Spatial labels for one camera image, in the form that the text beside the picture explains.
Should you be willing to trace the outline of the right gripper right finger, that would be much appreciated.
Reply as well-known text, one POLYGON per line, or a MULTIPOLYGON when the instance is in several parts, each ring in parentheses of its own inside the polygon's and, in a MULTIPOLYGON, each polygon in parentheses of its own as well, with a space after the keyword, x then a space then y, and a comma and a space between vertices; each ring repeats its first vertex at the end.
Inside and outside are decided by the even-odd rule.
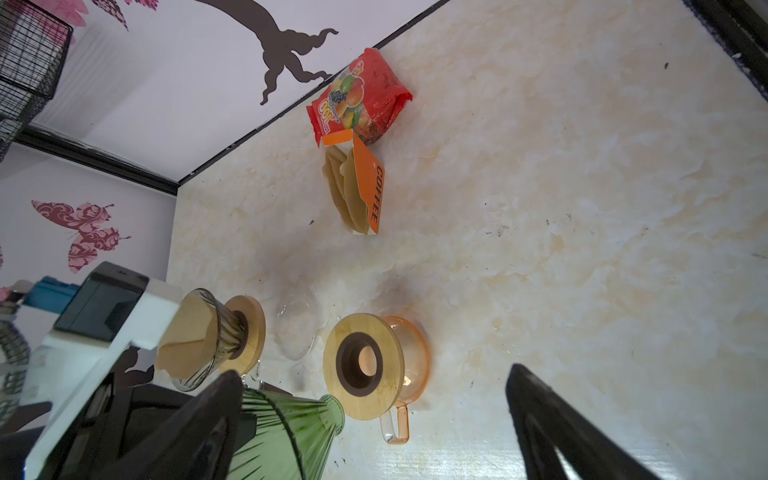
POLYGON ((529 479, 565 479, 563 460, 582 479, 656 477, 525 365, 512 365, 505 393, 529 479))

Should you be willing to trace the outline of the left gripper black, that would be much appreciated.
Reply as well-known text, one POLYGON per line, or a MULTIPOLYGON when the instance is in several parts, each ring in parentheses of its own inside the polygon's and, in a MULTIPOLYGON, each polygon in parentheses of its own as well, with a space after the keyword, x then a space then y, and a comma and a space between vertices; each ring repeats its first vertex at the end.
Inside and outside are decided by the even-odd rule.
POLYGON ((198 455, 154 444, 129 454, 154 434, 171 439, 162 424, 191 397, 152 384, 102 391, 90 400, 45 461, 42 479, 196 479, 198 455))

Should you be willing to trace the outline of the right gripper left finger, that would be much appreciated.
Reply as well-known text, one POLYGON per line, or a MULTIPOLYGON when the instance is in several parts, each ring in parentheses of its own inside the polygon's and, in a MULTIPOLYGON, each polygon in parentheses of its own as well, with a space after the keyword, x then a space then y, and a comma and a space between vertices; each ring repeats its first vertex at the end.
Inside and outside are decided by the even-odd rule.
POLYGON ((224 479, 240 423, 243 384, 232 371, 105 467, 101 479, 224 479))

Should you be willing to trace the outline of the green glass dripper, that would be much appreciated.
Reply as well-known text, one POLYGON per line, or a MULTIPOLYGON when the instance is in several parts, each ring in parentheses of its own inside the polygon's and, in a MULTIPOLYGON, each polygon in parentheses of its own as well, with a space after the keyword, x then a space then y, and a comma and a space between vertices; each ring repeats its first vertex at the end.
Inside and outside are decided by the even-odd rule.
POLYGON ((255 432, 236 448, 229 479, 320 479, 345 424, 332 395, 312 400, 247 388, 241 413, 255 432))

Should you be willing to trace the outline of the clear ribbed glass dripper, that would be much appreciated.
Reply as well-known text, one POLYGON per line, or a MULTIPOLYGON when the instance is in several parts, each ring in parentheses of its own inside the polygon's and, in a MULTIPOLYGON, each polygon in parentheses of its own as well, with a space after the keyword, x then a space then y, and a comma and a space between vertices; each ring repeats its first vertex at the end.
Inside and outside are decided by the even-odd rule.
POLYGON ((160 345, 155 368, 182 392, 200 387, 225 361, 238 357, 248 336, 245 318, 203 288, 182 300, 160 345))

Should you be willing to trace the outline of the orange glass pitcher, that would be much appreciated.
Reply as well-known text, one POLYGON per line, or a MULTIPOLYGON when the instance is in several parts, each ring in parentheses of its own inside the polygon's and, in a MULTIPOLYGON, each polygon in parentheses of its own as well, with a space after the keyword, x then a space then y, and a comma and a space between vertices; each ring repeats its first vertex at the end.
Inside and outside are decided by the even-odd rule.
POLYGON ((412 322, 398 316, 386 316, 401 351, 403 367, 400 389, 391 408, 379 417, 384 441, 403 445, 410 440, 409 406, 424 393, 431 371, 431 354, 426 337, 412 322))

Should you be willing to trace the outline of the clear glass carafe brown handle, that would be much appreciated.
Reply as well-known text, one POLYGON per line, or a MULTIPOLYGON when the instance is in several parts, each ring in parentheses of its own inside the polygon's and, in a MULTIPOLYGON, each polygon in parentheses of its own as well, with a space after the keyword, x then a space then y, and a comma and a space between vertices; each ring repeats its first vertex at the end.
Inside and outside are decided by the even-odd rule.
POLYGON ((315 296, 306 288, 282 290, 262 301, 266 341, 257 365, 243 383, 256 390, 297 394, 307 384, 304 359, 323 326, 315 296))

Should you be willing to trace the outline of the orange coffee filter pack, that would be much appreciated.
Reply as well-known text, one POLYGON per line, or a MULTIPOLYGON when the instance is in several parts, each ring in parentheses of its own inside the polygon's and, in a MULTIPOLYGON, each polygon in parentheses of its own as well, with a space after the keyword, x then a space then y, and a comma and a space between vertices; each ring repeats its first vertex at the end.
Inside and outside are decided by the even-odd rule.
POLYGON ((323 173, 344 225, 359 235, 377 235, 386 179, 384 166, 353 130, 324 136, 323 173))

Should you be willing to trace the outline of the brown paper coffee filter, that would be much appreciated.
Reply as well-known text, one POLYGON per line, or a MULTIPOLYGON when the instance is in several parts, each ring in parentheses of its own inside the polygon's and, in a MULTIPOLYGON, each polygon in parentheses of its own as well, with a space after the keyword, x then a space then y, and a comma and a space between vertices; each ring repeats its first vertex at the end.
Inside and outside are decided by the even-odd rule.
POLYGON ((217 312, 209 292, 189 292, 157 349, 154 365, 172 378, 186 380, 214 357, 218 338, 217 312))

